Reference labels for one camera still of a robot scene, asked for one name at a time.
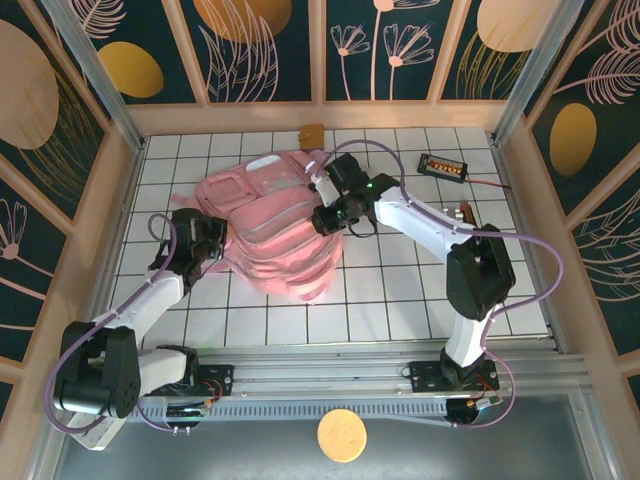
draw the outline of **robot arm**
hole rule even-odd
[[[138,356],[138,348],[160,316],[189,293],[202,277],[203,263],[222,258],[227,222],[207,217],[195,209],[176,210],[171,222],[175,226],[176,250],[166,270],[154,275],[167,258],[169,241],[161,243],[133,300],[127,300],[90,323],[74,322],[65,329],[61,352],[94,324],[119,312],[60,369],[54,387],[56,407],[125,418],[140,396],[166,384],[194,382],[197,361],[194,350],[160,346]]]
[[[455,388],[473,379],[484,359],[481,339],[488,317],[515,284],[504,241],[461,234],[458,228],[478,229],[409,195],[411,204],[451,226],[443,228],[407,202],[397,180],[385,174],[369,179],[348,154],[329,164],[327,171],[340,196],[315,209],[316,231],[329,235],[367,217],[433,252],[447,268],[447,298],[455,310],[453,332],[441,352],[442,371]],[[491,225],[479,230],[498,231]]]

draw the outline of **round wooden disc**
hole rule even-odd
[[[367,429],[352,411],[332,410],[320,420],[318,443],[324,454],[334,462],[352,462],[367,445]]]

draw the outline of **white grid floor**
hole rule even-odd
[[[179,205],[174,193],[190,195],[196,183],[215,172],[265,152],[298,148],[298,132],[263,132],[152,137],[137,187],[124,248],[114,281],[112,304],[139,284],[158,245],[147,233],[154,212]],[[400,153],[409,191],[436,208],[457,207],[466,200],[480,224],[514,229],[502,189],[456,184],[416,173],[420,154],[463,160],[471,179],[499,182],[485,133],[480,128],[410,128],[336,130],[325,134],[325,149],[347,140],[378,140]],[[366,168],[398,175],[393,159],[377,148],[353,145],[345,149]],[[371,225],[362,222],[358,233]],[[535,291],[517,241],[507,241],[517,283],[507,303]],[[230,273],[209,274],[193,291],[153,326],[143,347],[161,343],[196,348],[307,343],[366,342],[447,338],[454,311],[446,300],[445,270],[410,238],[380,226],[367,239],[345,235],[343,259],[327,294],[315,305],[265,295]],[[492,336],[547,336],[537,304],[502,315]]]

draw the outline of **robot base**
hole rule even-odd
[[[433,393],[433,392],[481,392],[484,385],[478,381],[479,375],[491,388],[500,389],[496,365],[492,360],[482,360],[474,375],[460,385],[454,385],[445,376],[442,370],[442,362],[439,360],[411,362],[408,365],[408,378],[411,380],[413,393]]]
[[[198,379],[197,384],[176,389],[174,385],[164,385],[157,388],[147,396],[149,397],[209,397],[211,391],[209,385],[214,388],[216,394],[220,394],[218,386],[222,387],[221,396],[231,395],[233,388],[233,365],[195,365],[193,375]]]

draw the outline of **wallpaper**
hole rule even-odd
[[[558,0],[472,0],[443,100],[506,100]]]
[[[195,102],[160,0],[68,2],[125,103]]]
[[[0,357],[22,362],[65,238],[0,180]]]
[[[0,157],[73,218],[104,131],[15,0],[0,38]]]
[[[4,411],[6,410],[7,404],[9,403],[11,390],[13,390],[13,385],[0,382],[0,424],[2,424],[2,417],[4,416]]]
[[[181,0],[209,99],[311,100],[307,0]]]
[[[640,170],[573,231],[619,355],[640,348]]]
[[[326,99],[426,99],[452,3],[328,0]]]
[[[556,56],[553,62],[551,62],[551,65],[549,65],[549,68],[547,68],[547,71],[544,73],[544,75],[540,79],[538,88],[536,88],[536,90],[533,92],[533,95],[531,95],[531,98],[529,99],[529,103],[527,103],[527,106],[524,109],[524,114],[526,116],[529,116],[529,114],[531,113],[531,110],[533,109],[536,102],[538,101],[538,98],[540,98],[540,94],[542,93],[542,90],[544,90],[545,87],[547,86],[547,79],[551,76],[551,72],[555,71],[556,67],[562,60],[562,57],[564,57],[564,54],[567,51],[567,48],[569,48],[569,45],[571,45],[573,38],[578,33],[578,30],[580,30],[580,27],[582,26],[582,22],[584,22],[584,19],[589,13],[589,10],[591,10],[591,7],[593,6],[594,2],[595,0],[584,0],[584,3],[582,4],[582,8],[580,9],[580,13],[578,14],[578,18],[573,24],[573,27],[571,27],[571,30],[569,31],[564,41],[562,42],[562,45],[560,46],[560,49],[556,53]]]
[[[60,43],[62,45],[62,48],[64,48],[64,50],[66,51],[67,57],[69,57],[69,60],[71,60],[71,63],[73,63],[73,65],[76,67],[76,70],[83,76],[85,84],[87,85],[87,87],[91,91],[91,94],[93,95],[93,97],[96,99],[96,102],[98,102],[98,106],[102,110],[102,113],[104,113],[106,115],[106,117],[108,119],[110,119],[111,115],[109,114],[109,111],[107,110],[107,108],[102,103],[102,100],[100,99],[100,96],[98,95],[98,92],[96,92],[95,88],[93,88],[93,85],[91,85],[91,82],[89,82],[87,80],[87,78],[84,76],[82,68],[80,67],[80,64],[78,63],[78,61],[74,57],[73,53],[71,52],[71,50],[69,50],[69,48],[67,47],[67,44],[60,37],[60,33],[58,32],[58,30],[54,27],[53,23],[51,22],[51,18],[49,17],[49,14],[47,13],[47,10],[40,3],[40,1],[35,1],[35,5],[40,9],[41,15],[46,20],[46,22],[49,24],[49,27],[51,27],[51,29],[54,31],[56,37],[58,38],[58,43]]]
[[[636,405],[638,405],[638,409],[640,409],[640,375],[629,377],[629,387],[631,388],[633,397],[636,399]]]
[[[533,126],[565,213],[640,138],[640,3],[612,0]]]

